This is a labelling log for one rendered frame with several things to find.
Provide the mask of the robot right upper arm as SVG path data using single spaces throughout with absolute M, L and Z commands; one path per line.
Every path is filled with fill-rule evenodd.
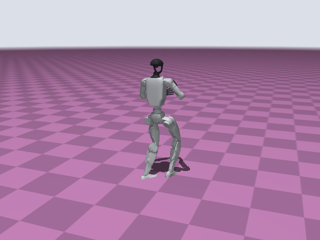
M 185 95 L 180 91 L 171 78 L 164 78 L 163 82 L 166 87 L 169 87 L 174 93 L 177 94 L 179 100 L 182 100 L 185 97 Z

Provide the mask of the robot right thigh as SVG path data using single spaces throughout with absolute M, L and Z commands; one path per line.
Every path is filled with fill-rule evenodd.
M 175 149 L 176 142 L 181 142 L 180 130 L 177 122 L 172 116 L 163 116 L 161 122 L 166 128 L 168 128 L 170 134 L 172 135 L 173 141 L 171 142 L 171 146 Z

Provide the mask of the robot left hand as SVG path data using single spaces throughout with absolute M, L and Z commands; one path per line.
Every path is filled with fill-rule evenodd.
M 167 87 L 168 88 L 168 87 Z M 170 90 L 170 88 L 169 89 L 167 89 L 167 91 L 166 91 L 166 95 L 173 95 L 174 94 L 174 92 L 172 91 L 172 92 L 170 92 L 170 91 L 172 91 L 172 90 Z M 172 93 L 172 94 L 170 94 L 170 93 Z

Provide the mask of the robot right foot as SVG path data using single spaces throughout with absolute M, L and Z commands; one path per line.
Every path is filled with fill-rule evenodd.
M 177 170 L 174 170 L 173 172 L 171 172 L 171 170 L 167 171 L 166 174 L 165 174 L 165 177 L 169 178 L 173 175 L 176 175 L 178 174 L 179 172 Z

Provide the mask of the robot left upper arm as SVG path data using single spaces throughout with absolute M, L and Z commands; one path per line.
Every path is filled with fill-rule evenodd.
M 143 100 L 145 100 L 145 99 L 147 98 L 147 95 L 146 95 L 146 79 L 147 79 L 147 78 L 144 78 L 144 79 L 140 82 L 141 86 L 140 86 L 140 94 L 139 94 L 139 96 L 140 96 Z

